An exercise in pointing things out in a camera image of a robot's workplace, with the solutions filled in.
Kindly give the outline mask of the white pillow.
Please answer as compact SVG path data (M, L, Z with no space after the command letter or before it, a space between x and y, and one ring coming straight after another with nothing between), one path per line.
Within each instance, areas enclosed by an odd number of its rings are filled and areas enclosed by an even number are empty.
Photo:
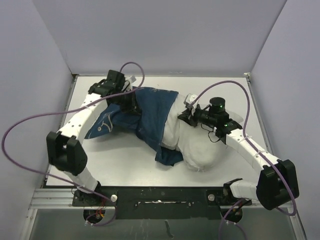
M185 110L184 100L185 96L178 94L173 102L164 125L161 146L182 154L191 170L204 172L225 160L229 149L221 141L216 142L218 138L208 132L207 126L193 127L178 119Z

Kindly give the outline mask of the dark blue embroidered pillowcase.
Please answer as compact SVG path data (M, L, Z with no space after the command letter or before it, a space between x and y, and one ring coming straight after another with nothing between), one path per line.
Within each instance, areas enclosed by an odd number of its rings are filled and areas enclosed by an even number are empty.
M87 132L85 139L93 139L112 131L111 126L132 130L135 135L156 151L155 160L166 166L183 161L182 154L161 146L165 123L171 107L178 96L177 91L143 87L135 91L141 114L125 113L119 105L110 104L102 111Z

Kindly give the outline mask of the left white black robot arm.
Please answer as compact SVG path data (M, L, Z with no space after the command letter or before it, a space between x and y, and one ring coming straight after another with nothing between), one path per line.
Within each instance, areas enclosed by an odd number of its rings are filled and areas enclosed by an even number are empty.
M134 76L110 70L106 78L89 88L80 110L57 132L51 131L46 137L49 164L65 173L92 206L100 203L102 193L98 190L99 182L87 168L88 157L82 143L109 103L136 107L132 93L135 81Z

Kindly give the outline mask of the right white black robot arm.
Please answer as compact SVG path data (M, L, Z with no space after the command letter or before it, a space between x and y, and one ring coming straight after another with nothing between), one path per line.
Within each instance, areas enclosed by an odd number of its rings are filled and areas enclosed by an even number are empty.
M256 200L265 209L273 210L299 197L297 173L292 161L280 160L252 140L244 127L230 118L224 98L211 98L204 109L196 98L194 94L187 95L185 110L178 119L192 127L205 125L211 128L219 141L240 154L259 175L257 183L242 178L225 183L222 197L227 204L233 205L239 199Z

